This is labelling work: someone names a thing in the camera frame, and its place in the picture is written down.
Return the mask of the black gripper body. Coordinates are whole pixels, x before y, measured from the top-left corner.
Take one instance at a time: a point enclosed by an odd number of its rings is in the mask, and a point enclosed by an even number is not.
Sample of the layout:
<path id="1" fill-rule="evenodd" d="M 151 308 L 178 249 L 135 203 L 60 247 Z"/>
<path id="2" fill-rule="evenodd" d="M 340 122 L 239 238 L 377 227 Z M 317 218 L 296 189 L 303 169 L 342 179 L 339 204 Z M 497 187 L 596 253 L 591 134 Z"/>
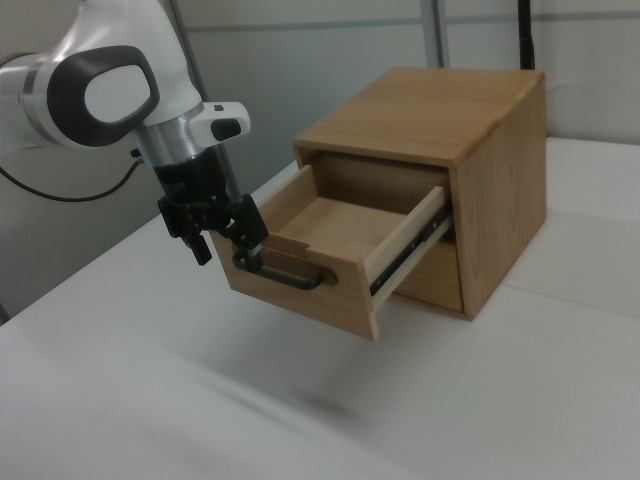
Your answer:
<path id="1" fill-rule="evenodd" d="M 174 203 L 230 202 L 226 175 L 214 149 L 179 164 L 153 168 L 165 195 Z"/>

